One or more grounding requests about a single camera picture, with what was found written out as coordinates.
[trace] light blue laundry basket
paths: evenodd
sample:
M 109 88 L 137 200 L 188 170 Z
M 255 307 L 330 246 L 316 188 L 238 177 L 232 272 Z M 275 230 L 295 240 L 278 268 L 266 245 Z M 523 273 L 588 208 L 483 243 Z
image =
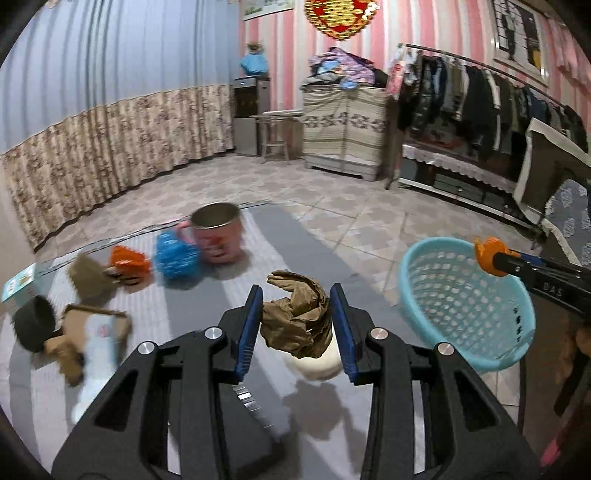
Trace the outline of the light blue laundry basket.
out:
M 484 272 L 474 245 L 427 238 L 402 258 L 402 314 L 430 347 L 449 342 L 480 373 L 509 368 L 535 333 L 535 313 L 523 283 Z

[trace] picture frame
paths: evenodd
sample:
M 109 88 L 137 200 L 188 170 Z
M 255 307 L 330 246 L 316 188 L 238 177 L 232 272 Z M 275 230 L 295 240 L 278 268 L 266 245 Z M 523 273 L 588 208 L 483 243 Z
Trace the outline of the picture frame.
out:
M 548 85 L 540 13 L 519 0 L 490 0 L 495 61 Z
M 294 0 L 245 0 L 242 21 L 292 10 L 294 3 Z

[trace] orange grabber tip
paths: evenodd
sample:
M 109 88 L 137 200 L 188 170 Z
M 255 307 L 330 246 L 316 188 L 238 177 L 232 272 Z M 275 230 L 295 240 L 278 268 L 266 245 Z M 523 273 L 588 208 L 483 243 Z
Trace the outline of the orange grabber tip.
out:
M 512 255 L 513 257 L 520 257 L 519 252 L 509 250 L 501 240 L 494 237 L 488 238 L 484 243 L 481 243 L 479 238 L 476 239 L 476 241 L 474 242 L 474 252 L 476 254 L 476 260 L 480 265 L 480 268 L 483 269 L 486 273 L 489 273 L 490 275 L 494 275 L 496 277 L 504 277 L 505 275 L 507 275 L 507 273 L 502 272 L 501 270 L 497 270 L 493 266 L 492 259 L 495 256 L 495 254 L 503 253 L 507 255 Z

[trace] pink mug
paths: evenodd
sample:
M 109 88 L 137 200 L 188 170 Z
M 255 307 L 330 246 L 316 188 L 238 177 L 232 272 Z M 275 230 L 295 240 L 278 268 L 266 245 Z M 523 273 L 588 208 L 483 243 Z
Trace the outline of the pink mug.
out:
M 184 234 L 191 228 L 191 237 Z M 233 203 L 210 203 L 195 210 L 190 220 L 180 222 L 177 237 L 196 244 L 202 258 L 210 263 L 232 263 L 242 255 L 240 209 Z

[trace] lace tablecloth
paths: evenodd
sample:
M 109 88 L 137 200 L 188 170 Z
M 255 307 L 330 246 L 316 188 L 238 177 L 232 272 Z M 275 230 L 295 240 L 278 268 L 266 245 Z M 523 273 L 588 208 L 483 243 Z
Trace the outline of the lace tablecloth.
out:
M 454 171 L 455 173 L 481 181 L 507 193 L 513 193 L 515 190 L 515 182 L 501 177 L 496 173 L 483 170 L 473 163 L 458 160 L 442 153 L 423 150 L 410 144 L 403 144 L 402 156 L 410 160 L 416 160 L 428 165 L 435 165 L 436 167 Z

